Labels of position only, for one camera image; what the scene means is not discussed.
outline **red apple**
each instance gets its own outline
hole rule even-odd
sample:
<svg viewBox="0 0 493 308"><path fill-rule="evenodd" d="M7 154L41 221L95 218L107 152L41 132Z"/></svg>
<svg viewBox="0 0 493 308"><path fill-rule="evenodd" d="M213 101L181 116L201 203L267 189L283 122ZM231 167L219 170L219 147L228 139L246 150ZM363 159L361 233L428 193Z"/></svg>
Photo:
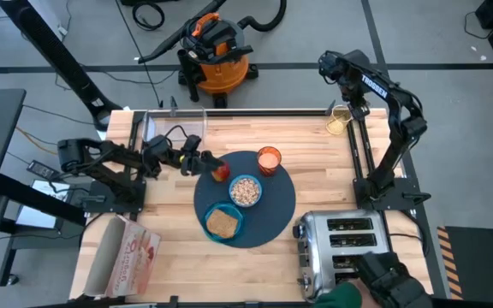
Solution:
<svg viewBox="0 0 493 308"><path fill-rule="evenodd" d="M215 181L226 181L229 176L229 164L223 162L223 166L218 167L216 171L212 171L212 177Z"/></svg>

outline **wooden tabletop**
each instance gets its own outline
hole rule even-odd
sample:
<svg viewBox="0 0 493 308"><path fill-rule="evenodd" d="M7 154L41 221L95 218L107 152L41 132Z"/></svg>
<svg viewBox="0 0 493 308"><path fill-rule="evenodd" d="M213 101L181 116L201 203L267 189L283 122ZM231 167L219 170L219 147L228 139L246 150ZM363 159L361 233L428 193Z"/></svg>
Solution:
<svg viewBox="0 0 493 308"><path fill-rule="evenodd" d="M126 145L132 118L131 111L114 111L107 139ZM195 216L193 190L197 177L183 177L179 170L163 166L158 181L147 181L146 205L138 217L140 224L161 235L162 242L146 293L128 297L128 301L168 302L171 295L185 302L303 301L296 282L300 266L291 232L294 221L310 210L356 208L347 132L331 135L325 123L325 117L316 116L210 117L204 148L217 157L231 151L257 151L266 145L279 149L282 166L296 191L294 217L277 238L265 245L239 249L217 244L205 236ZM374 160L379 163L389 145L386 111L371 110L366 126ZM357 127L355 130L359 142L360 132ZM362 152L361 157L366 175ZM386 213L390 233L418 234L416 226L401 213ZM111 217L103 215L85 232L70 298L82 294ZM432 293L419 241L393 237L392 244L410 274L427 293Z"/></svg>

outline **silver toaster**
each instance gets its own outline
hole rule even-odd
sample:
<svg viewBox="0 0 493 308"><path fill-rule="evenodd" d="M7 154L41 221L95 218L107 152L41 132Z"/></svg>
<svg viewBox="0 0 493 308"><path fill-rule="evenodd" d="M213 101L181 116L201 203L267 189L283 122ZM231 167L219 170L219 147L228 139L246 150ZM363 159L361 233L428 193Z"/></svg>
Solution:
<svg viewBox="0 0 493 308"><path fill-rule="evenodd" d="M344 279L357 278L356 258L389 251L382 217L374 210L321 210L304 214L294 225L298 239L304 299L313 302Z"/></svg>

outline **warning stripe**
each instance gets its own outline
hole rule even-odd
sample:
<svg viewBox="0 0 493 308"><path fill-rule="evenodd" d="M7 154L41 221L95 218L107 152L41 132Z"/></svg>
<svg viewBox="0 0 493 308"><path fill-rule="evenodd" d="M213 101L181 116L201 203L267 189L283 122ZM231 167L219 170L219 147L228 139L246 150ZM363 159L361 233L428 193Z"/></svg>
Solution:
<svg viewBox="0 0 493 308"><path fill-rule="evenodd" d="M452 244L448 237L448 232L445 227L437 227L438 242L441 246L443 255L444 269L448 279L448 287L450 289L451 299L463 299L461 295L460 278L457 268L455 267L454 254L452 253Z"/></svg>

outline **slice of bread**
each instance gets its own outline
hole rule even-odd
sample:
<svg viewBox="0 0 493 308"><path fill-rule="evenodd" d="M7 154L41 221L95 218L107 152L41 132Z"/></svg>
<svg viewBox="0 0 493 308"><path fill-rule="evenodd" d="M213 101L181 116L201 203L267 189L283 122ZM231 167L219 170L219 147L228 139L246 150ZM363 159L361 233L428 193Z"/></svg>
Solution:
<svg viewBox="0 0 493 308"><path fill-rule="evenodd" d="M235 234L239 221L221 210L214 210L206 221L206 228L210 233L223 239L230 239Z"/></svg>

